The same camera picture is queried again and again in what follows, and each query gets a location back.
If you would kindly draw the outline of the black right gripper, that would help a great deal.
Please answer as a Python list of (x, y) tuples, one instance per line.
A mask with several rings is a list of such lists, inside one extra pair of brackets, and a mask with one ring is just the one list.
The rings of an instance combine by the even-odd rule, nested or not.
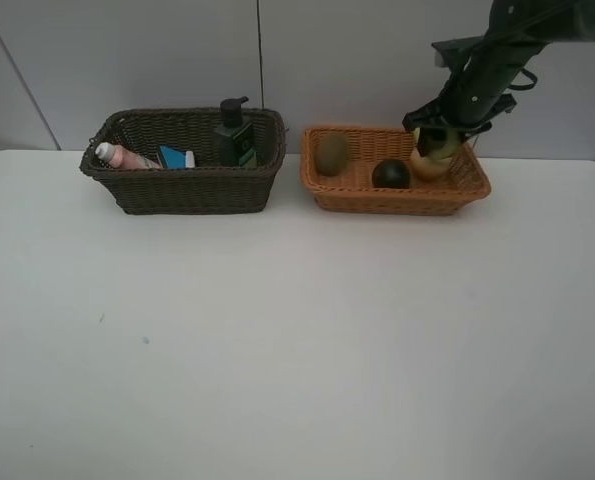
[(511, 113), (516, 105), (517, 102), (511, 94), (503, 94), (481, 120), (466, 124), (449, 120), (442, 113), (439, 100), (435, 99), (421, 108), (407, 113), (402, 120), (402, 126), (408, 133), (419, 128), (416, 133), (417, 150), (420, 154), (434, 154), (446, 145), (448, 132), (444, 129), (460, 131), (461, 143), (467, 144), (471, 140), (476, 140), (481, 133), (488, 132), (492, 128), (494, 118), (503, 113)]

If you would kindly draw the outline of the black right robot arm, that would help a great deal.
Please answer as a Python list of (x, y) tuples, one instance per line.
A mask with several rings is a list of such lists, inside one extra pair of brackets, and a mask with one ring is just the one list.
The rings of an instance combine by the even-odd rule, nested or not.
[(492, 120), (516, 106), (514, 91), (534, 88), (526, 69), (546, 46), (595, 42), (595, 1), (495, 1), (482, 36), (434, 42), (436, 64), (450, 71), (438, 97), (405, 115), (420, 156), (453, 156)]

